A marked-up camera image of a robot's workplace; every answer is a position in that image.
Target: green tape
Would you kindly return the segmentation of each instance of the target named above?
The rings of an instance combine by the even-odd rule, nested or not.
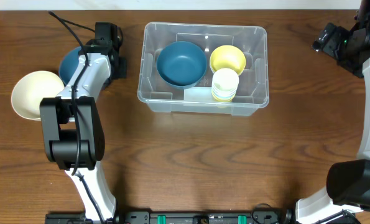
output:
[[[239,224],[247,224],[247,216],[239,215]]]
[[[159,215],[157,217],[157,224],[165,224],[166,221],[165,221],[165,215]]]

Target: plastic bin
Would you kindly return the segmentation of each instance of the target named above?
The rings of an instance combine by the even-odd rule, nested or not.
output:
[[[176,41],[189,41],[204,50],[208,70],[196,87],[172,88],[160,77],[156,61],[161,50]],[[211,95],[213,72],[210,55],[221,45],[233,45],[246,56],[236,96],[230,103],[217,102]],[[155,112],[222,113],[250,116],[269,103],[267,78],[267,34],[261,27],[215,26],[151,22],[145,27],[141,73],[137,95]]]

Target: white wall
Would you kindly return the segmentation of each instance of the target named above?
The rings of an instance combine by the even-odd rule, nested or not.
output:
[[[0,0],[0,10],[359,9],[361,0]]]

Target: wood grain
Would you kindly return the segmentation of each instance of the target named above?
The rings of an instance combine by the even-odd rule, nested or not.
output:
[[[364,82],[311,49],[327,22],[346,28],[354,11],[60,11],[68,20],[123,28],[128,78],[98,99],[103,166],[121,209],[250,210],[291,206],[325,185],[335,162],[355,158]],[[268,33],[271,102],[251,117],[153,113],[137,99],[148,22],[262,26]],[[83,41],[87,30],[74,28]],[[15,83],[57,72],[75,39],[46,12],[0,12],[0,223],[43,223],[50,211],[82,211],[75,186],[44,153],[39,122],[10,104]],[[370,213],[358,215],[370,223]]]

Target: blue plate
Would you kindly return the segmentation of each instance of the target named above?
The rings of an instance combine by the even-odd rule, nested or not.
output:
[[[77,47],[70,51],[63,60],[60,62],[59,66],[59,77],[62,79],[63,83],[67,83],[72,78],[75,70],[78,67],[78,52],[81,50],[81,47]]]
[[[207,71],[204,51],[190,42],[175,42],[164,48],[157,59],[157,70],[170,86],[191,88]]]

